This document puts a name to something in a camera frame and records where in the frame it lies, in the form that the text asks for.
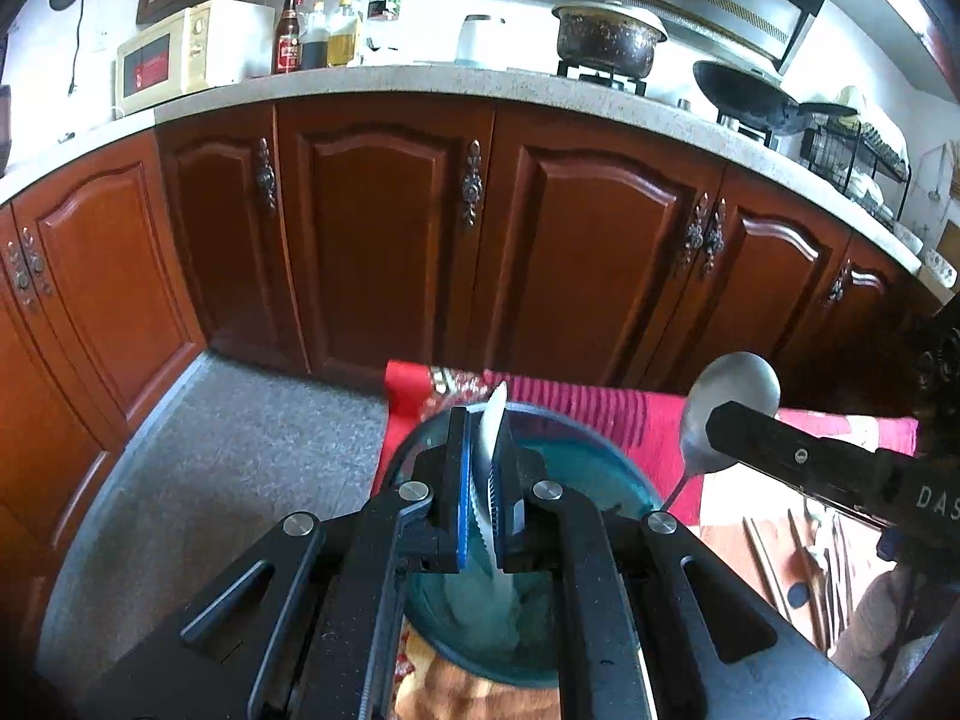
spoon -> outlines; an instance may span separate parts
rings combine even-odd
[[[717,473],[737,463],[710,446],[707,438],[709,415],[731,400],[767,416],[775,415],[779,408],[779,380],[769,362],[751,352],[731,352],[711,362],[693,383],[680,417],[683,476],[667,495],[664,512],[693,477]]]

granite countertop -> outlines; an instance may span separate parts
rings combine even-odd
[[[268,76],[171,100],[78,135],[0,178],[0,205],[47,173],[88,151],[134,132],[205,111],[261,100],[350,92],[432,92],[537,103],[630,124],[702,148],[775,181],[850,225],[910,274],[920,260],[864,209],[827,181],[761,143],[714,122],[659,103],[547,74],[493,71],[453,65],[336,68]]]

wall outlet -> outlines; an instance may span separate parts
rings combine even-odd
[[[93,46],[90,49],[93,53],[105,52],[107,50],[107,30],[98,29],[93,35]]]

floor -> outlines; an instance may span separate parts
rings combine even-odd
[[[137,432],[70,548],[40,671],[80,695],[288,512],[367,499],[378,398],[205,355]]]

cabinet handle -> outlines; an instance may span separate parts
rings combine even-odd
[[[34,309],[34,298],[32,297],[32,281],[30,274],[27,273],[27,266],[24,265],[23,255],[20,254],[20,247],[13,241],[7,242],[7,258],[10,261],[10,267],[13,268],[13,285],[20,293],[20,303],[29,309]]]
[[[45,295],[52,295],[54,293],[53,287],[50,286],[47,277],[43,275],[47,264],[43,257],[34,250],[34,236],[29,228],[24,227],[20,231],[20,240],[23,242],[23,251],[26,254],[27,262],[30,264],[30,270],[34,272],[34,276],[37,276],[40,291]]]
[[[277,175],[274,166],[270,164],[270,146],[267,139],[260,138],[257,148],[259,165],[256,169],[256,185],[260,188],[260,195],[267,204],[271,214],[277,213]]]
[[[719,199],[717,206],[713,211],[713,218],[710,220],[710,226],[707,228],[707,234],[704,235],[706,242],[707,259],[704,260],[704,266],[700,271],[700,277],[706,278],[707,274],[713,270],[713,263],[717,255],[723,251],[723,223],[727,218],[727,201]]]
[[[840,272],[837,274],[837,278],[834,279],[832,285],[830,285],[830,292],[827,295],[827,299],[824,300],[824,303],[830,305],[832,303],[839,303],[843,300],[843,288],[844,284],[847,283],[847,280],[850,278],[850,260],[847,260],[844,263],[843,268],[840,269]]]
[[[477,212],[483,202],[483,179],[480,177],[480,141],[473,141],[467,149],[467,173],[461,191],[464,196],[464,223],[472,227],[477,223]]]
[[[683,239],[683,253],[677,261],[676,271],[686,268],[686,266],[693,262],[693,258],[697,252],[703,248],[704,223],[707,221],[707,206],[709,206],[709,204],[710,198],[704,193],[700,202],[697,203],[697,207],[693,210],[693,220],[690,221],[690,224],[686,228],[686,235]]]

